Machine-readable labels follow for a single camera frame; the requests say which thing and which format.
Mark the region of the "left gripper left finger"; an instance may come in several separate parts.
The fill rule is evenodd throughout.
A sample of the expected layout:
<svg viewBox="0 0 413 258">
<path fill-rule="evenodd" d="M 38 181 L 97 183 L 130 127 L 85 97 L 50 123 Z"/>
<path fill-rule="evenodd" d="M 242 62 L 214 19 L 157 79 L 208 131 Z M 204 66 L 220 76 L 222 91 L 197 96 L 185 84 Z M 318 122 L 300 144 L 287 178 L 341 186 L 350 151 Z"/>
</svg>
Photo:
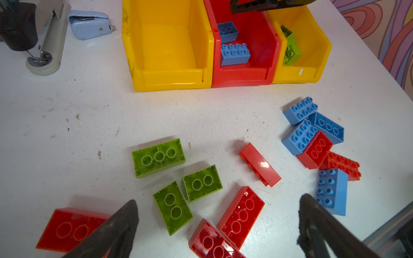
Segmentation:
<svg viewBox="0 0 413 258">
<path fill-rule="evenodd" d="M 77 245 L 66 258 L 128 258 L 139 223 L 135 200 L 128 201 L 96 231 Z"/>
</svg>

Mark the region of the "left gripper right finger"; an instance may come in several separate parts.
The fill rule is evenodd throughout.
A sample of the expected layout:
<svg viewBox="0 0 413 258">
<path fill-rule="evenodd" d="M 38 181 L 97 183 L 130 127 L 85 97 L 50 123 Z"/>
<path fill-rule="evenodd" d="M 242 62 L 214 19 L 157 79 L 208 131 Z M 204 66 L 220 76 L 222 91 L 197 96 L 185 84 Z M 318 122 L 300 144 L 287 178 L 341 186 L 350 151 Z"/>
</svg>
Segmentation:
<svg viewBox="0 0 413 258">
<path fill-rule="evenodd" d="M 304 194 L 299 209 L 300 245 L 307 258 L 328 258 L 330 246 L 338 258 L 377 258 L 311 195 Z"/>
</svg>

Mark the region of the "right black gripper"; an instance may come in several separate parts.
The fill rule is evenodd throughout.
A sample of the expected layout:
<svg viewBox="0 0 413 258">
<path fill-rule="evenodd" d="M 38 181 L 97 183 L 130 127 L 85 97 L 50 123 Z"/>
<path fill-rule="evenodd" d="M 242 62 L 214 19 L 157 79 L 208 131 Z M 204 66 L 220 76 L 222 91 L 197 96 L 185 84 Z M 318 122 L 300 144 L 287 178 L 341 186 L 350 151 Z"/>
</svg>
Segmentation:
<svg viewBox="0 0 413 258">
<path fill-rule="evenodd" d="M 239 3 L 238 0 L 231 0 L 230 10 L 232 14 L 241 14 L 251 11 L 268 11 L 293 8 L 308 5 L 313 2 L 315 2 L 315 0 L 253 0 L 245 3 Z"/>
</svg>

